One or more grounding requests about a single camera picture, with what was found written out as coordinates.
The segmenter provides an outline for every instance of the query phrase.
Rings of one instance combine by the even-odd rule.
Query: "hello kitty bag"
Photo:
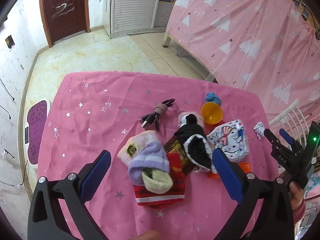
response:
[[[220,147],[228,159],[239,162],[249,154],[248,138],[241,120],[234,120],[216,127],[207,140],[212,147]]]

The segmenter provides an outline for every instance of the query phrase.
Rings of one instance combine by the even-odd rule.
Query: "door frame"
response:
[[[49,48],[52,48],[53,42],[52,42],[52,38],[49,31],[47,16],[45,13],[44,0],[39,0],[39,5],[40,5],[40,14],[41,14],[41,19],[43,23],[44,34],[47,38]],[[91,32],[90,21],[89,21],[89,0],[84,0],[84,17],[85,17],[85,30],[87,33],[89,33]]]

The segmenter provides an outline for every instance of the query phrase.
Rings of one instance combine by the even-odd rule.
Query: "metal bolt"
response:
[[[254,179],[255,177],[256,176],[252,172],[247,173],[247,178],[248,179]]]
[[[74,180],[75,178],[76,178],[76,174],[75,173],[70,173],[69,175],[68,175],[68,179],[69,180]]]
[[[283,179],[281,179],[281,178],[277,178],[276,181],[277,181],[279,184],[282,184],[282,183],[283,183]]]
[[[39,181],[39,183],[44,183],[45,182],[45,177],[40,177],[38,181]]]

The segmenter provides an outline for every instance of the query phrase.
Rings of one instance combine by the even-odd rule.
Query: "floor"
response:
[[[201,74],[176,55],[177,43],[162,47],[164,33],[147,33],[110,39],[105,30],[84,33],[62,41],[39,55],[33,70],[24,111],[37,102],[51,102],[63,77],[80,71],[132,71],[202,79]],[[32,191],[37,183],[37,170],[28,165]]]

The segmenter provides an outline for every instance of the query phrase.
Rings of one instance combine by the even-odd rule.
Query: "blue gripper pad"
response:
[[[243,184],[235,171],[231,168],[231,166],[238,166],[238,168],[241,170],[239,165],[230,162],[220,148],[217,148],[213,151],[212,164],[215,166],[230,198],[236,200],[239,204],[243,199]]]
[[[111,154],[107,150],[103,150],[93,163],[86,164],[79,172],[80,178],[85,174],[80,181],[80,200],[82,203],[92,199],[110,165]]]
[[[284,129],[281,128],[279,130],[279,134],[287,143],[289,143],[290,145],[293,144],[293,138]]]

